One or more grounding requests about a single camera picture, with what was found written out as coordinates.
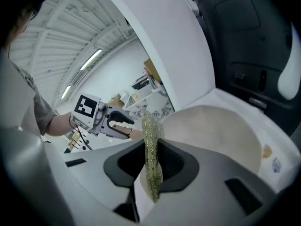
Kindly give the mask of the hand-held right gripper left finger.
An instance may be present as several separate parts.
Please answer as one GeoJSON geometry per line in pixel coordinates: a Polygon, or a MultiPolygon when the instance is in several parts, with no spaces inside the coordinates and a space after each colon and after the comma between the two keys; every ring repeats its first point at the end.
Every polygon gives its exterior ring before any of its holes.
{"type": "Polygon", "coordinates": [[[72,223],[143,223],[154,209],[142,140],[67,154],[47,146],[46,156],[72,223]]]}

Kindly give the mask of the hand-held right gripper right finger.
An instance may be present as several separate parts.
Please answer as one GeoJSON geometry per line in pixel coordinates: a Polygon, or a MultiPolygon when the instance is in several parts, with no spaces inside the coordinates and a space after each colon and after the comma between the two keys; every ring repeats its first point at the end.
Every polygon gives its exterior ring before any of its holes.
{"type": "Polygon", "coordinates": [[[161,192],[144,226],[252,226],[276,198],[263,180],[224,154],[163,139],[159,145],[184,152],[198,173],[184,190],[161,192]]]}

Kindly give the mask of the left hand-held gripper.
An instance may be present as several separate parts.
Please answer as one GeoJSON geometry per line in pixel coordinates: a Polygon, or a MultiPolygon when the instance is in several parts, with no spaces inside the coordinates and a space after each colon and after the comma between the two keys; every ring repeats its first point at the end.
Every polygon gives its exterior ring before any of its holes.
{"type": "Polygon", "coordinates": [[[110,122],[135,123],[122,108],[103,103],[99,97],[86,93],[80,95],[71,112],[71,121],[95,136],[101,133],[119,139],[127,139],[128,135],[113,128],[110,122]]]}

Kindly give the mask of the person's left hand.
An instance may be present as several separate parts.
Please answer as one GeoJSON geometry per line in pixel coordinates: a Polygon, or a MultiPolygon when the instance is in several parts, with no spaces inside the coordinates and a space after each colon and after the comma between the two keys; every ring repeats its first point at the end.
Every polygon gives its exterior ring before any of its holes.
{"type": "Polygon", "coordinates": [[[132,139],[133,141],[140,140],[143,138],[143,132],[140,130],[127,128],[118,124],[115,124],[113,128],[116,129],[118,132],[125,134],[129,139],[132,139]]]}

